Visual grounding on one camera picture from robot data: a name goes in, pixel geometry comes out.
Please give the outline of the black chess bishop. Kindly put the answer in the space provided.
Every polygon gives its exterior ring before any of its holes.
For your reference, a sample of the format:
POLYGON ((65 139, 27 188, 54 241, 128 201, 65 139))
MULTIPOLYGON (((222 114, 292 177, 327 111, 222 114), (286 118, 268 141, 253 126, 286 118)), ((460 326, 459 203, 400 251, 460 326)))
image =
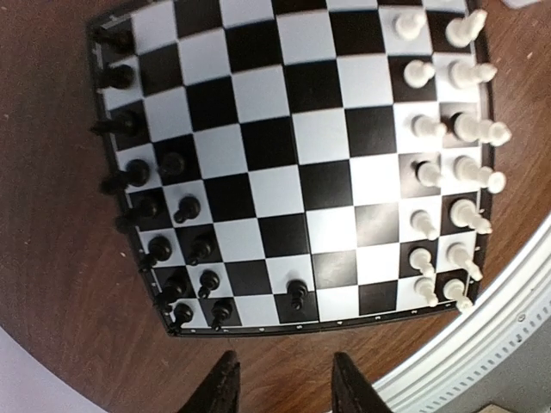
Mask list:
POLYGON ((134 111, 123 111, 113 119, 98 120, 90 131, 95 135, 104 133, 119 133, 127 136, 135 136, 141 128, 139 116, 134 111))

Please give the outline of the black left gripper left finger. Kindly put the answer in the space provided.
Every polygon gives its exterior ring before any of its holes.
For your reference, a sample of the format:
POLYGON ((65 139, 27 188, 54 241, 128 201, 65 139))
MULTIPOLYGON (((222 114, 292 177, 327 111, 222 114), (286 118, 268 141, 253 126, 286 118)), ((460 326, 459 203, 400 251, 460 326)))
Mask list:
POLYGON ((240 363, 235 351, 226 351, 178 413, 237 413, 240 363))

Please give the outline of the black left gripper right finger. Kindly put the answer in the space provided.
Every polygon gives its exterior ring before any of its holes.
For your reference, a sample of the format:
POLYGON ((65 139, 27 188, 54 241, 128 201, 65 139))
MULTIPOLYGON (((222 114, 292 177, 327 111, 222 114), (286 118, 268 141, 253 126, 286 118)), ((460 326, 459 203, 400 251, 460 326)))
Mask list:
POLYGON ((331 372, 333 413, 390 413, 390 409, 344 352, 333 356, 331 372))

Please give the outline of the black white chessboard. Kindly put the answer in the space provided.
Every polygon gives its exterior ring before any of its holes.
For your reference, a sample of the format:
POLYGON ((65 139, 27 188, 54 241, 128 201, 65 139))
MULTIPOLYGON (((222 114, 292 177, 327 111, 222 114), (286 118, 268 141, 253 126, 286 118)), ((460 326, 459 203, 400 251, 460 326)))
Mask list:
POLYGON ((134 111, 135 136, 100 135, 109 174, 146 161, 149 181, 113 195, 120 214, 145 197, 155 218, 127 234, 140 259, 169 239, 172 255, 141 273, 152 297, 173 275, 189 289, 158 311, 171 336, 269 336, 363 326, 456 309, 398 311, 399 205, 405 192, 394 104, 405 58, 391 35, 396 12, 425 1, 132 1, 87 26, 97 120, 134 111), (121 52, 92 39, 96 28, 129 30, 121 52), (107 67, 130 65, 129 89, 98 87, 107 67), (186 159, 162 179, 167 152, 186 159), (181 198, 201 204, 177 224, 181 198), (186 263, 193 240, 210 235, 213 254, 186 263), (199 299, 203 271, 220 286, 199 299), (300 311, 287 285, 308 289, 300 311), (232 315, 211 329, 214 303, 232 315), (184 303, 193 319, 170 331, 184 303))

